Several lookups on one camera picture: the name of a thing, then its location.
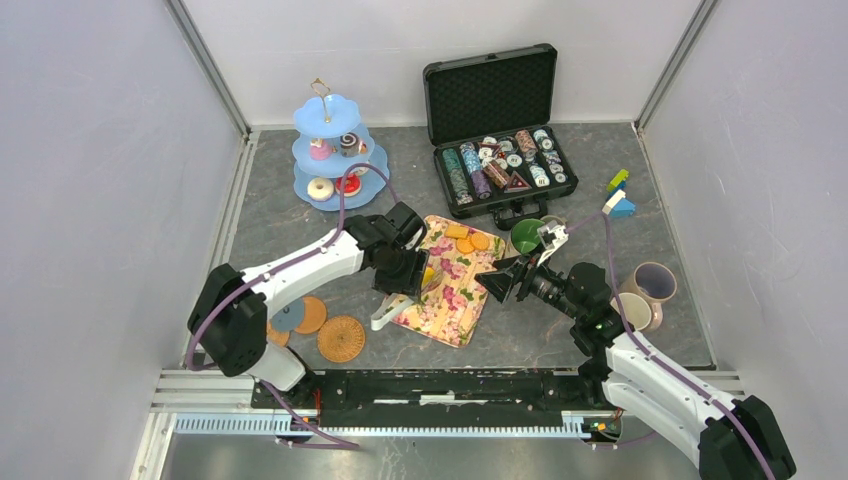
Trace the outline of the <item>silver serving tongs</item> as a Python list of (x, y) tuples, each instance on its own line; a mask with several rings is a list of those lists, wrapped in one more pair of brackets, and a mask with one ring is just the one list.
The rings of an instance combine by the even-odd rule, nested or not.
[(381, 305), (370, 317), (370, 329), (372, 331), (380, 331), (411, 306), (422, 305), (424, 294), (428, 293), (435, 285), (436, 281), (434, 279), (423, 283), (421, 295), (415, 298), (398, 293), (386, 296)]

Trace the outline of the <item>red glazed donut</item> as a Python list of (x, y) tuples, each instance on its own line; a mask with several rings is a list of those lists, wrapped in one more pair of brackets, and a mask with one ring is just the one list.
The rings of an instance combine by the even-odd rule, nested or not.
[(335, 188), (337, 193), (343, 197), (352, 197), (361, 191), (362, 181), (355, 174), (339, 177), (335, 181)]

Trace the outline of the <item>pink cupcake with topping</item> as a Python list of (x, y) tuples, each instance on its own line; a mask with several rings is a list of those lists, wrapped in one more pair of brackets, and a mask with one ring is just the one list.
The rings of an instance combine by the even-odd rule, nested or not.
[(326, 160), (334, 152), (335, 149), (328, 140), (320, 138), (313, 138), (310, 140), (309, 155), (313, 160)]

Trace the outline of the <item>square yellow biscuit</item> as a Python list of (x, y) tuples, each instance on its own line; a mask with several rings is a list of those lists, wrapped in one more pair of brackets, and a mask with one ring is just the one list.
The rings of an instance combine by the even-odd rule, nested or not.
[(467, 226), (451, 224), (445, 229), (444, 236), (459, 240), (467, 238), (469, 236), (469, 231), (470, 229)]

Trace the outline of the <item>round orange biscuit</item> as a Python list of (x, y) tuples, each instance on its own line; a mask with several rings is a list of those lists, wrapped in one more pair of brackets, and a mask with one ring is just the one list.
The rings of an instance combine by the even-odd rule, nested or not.
[(471, 254), (475, 247), (468, 237), (456, 240), (456, 248), (461, 254)]
[(468, 240), (475, 250), (487, 250), (490, 246), (489, 237), (480, 231), (472, 233)]

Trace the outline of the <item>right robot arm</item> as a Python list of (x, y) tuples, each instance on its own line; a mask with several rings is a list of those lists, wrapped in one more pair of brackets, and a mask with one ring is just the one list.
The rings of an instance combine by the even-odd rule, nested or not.
[(476, 275), (490, 295), (533, 296), (574, 321), (570, 334), (587, 361), (577, 392), (591, 408), (608, 403), (630, 413), (674, 445), (703, 479), (790, 479), (797, 465), (772, 409), (760, 398), (738, 399), (678, 365), (627, 321), (606, 270), (579, 262), (567, 273), (547, 265), (561, 225), (544, 233), (545, 250), (497, 260)]

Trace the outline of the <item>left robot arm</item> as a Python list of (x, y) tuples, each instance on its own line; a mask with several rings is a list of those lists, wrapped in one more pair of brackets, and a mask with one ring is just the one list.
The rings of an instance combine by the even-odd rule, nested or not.
[(385, 214), (342, 216), (326, 235), (270, 263), (235, 270), (225, 263), (208, 274), (187, 320), (190, 352), (203, 347), (224, 376), (242, 374), (275, 387), (290, 407), (306, 405), (314, 381), (304, 361), (274, 345), (267, 324), (305, 294), (342, 277), (373, 269), (375, 291), (416, 298), (429, 254), (420, 244), (425, 220), (403, 202)]

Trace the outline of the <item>chocolate swirl cake roll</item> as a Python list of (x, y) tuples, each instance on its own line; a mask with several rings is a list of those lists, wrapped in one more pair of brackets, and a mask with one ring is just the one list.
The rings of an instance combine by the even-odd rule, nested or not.
[(339, 138), (339, 152), (345, 158), (363, 155), (367, 151), (366, 143), (354, 132), (348, 132)]

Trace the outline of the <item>white glazed donut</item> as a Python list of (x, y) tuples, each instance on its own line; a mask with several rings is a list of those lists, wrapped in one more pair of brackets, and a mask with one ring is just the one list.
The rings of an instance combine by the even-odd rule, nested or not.
[(307, 195), (316, 202), (327, 201), (335, 193), (334, 182), (324, 177), (315, 177), (307, 184)]

